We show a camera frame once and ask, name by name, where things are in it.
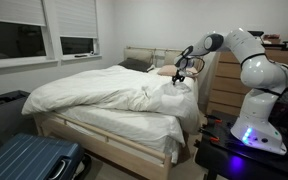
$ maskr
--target black table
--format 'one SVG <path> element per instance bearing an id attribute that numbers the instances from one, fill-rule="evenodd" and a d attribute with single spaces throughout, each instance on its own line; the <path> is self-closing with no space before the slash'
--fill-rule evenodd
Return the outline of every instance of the black table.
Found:
<path id="1" fill-rule="evenodd" d="M 213 112 L 223 120 L 236 120 L 235 116 L 221 112 Z M 214 126 L 206 127 L 212 131 Z M 198 151 L 195 155 L 195 162 L 209 170 L 205 177 L 209 180 L 216 179 L 217 174 L 227 179 L 278 179 L 288 180 L 288 157 L 274 155 L 269 152 L 248 148 L 246 155 L 258 155 L 253 159 L 227 148 L 221 148 L 211 143 L 208 136 L 203 135 L 202 141 L 197 142 Z"/>

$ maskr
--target headboard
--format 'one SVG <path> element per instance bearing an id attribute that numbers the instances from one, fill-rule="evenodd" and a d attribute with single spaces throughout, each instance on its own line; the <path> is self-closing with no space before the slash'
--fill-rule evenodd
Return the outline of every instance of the headboard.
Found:
<path id="1" fill-rule="evenodd" d="M 155 67 L 174 64 L 174 58 L 177 57 L 183 50 L 166 49 L 166 48 L 144 48 L 127 46 L 124 49 L 124 60 L 134 58 L 141 61 L 149 62 Z M 195 68 L 199 71 L 203 68 L 202 61 L 195 61 Z"/>

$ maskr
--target white duvet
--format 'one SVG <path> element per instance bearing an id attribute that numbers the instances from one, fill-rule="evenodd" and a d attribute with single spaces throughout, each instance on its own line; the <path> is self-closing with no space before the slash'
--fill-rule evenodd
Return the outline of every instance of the white duvet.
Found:
<path id="1" fill-rule="evenodd" d="M 104 109 L 158 112 L 176 116 L 184 131 L 197 134 L 198 107 L 191 89 L 159 75 L 112 66 L 82 72 L 34 90 L 22 113 L 91 105 Z"/>

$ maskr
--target robotic arm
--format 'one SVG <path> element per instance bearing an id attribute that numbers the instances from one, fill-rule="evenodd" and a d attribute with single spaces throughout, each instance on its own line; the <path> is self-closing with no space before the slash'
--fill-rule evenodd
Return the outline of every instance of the robotic arm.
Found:
<path id="1" fill-rule="evenodd" d="M 188 76 L 186 68 L 194 66 L 194 57 L 213 51 L 232 51 L 241 64 L 242 83 L 253 88 L 244 98 L 231 133 L 246 146 L 284 155 L 287 150 L 282 136 L 268 122 L 268 117 L 276 100 L 288 87 L 288 65 L 267 59 L 261 43 L 242 29 L 231 31 L 227 36 L 212 32 L 175 58 L 177 73 L 172 78 L 173 83 Z"/>

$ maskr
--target suitcase handle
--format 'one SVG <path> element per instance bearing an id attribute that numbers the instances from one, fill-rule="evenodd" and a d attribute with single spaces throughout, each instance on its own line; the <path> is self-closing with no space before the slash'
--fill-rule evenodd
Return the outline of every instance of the suitcase handle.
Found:
<path id="1" fill-rule="evenodd" d="M 61 160 L 60 163 L 61 163 L 61 165 L 59 168 L 57 168 L 57 171 L 56 171 L 54 177 L 48 178 L 49 180 L 54 180 L 54 179 L 58 178 L 60 176 L 61 172 L 64 170 L 66 162 L 64 160 Z"/>

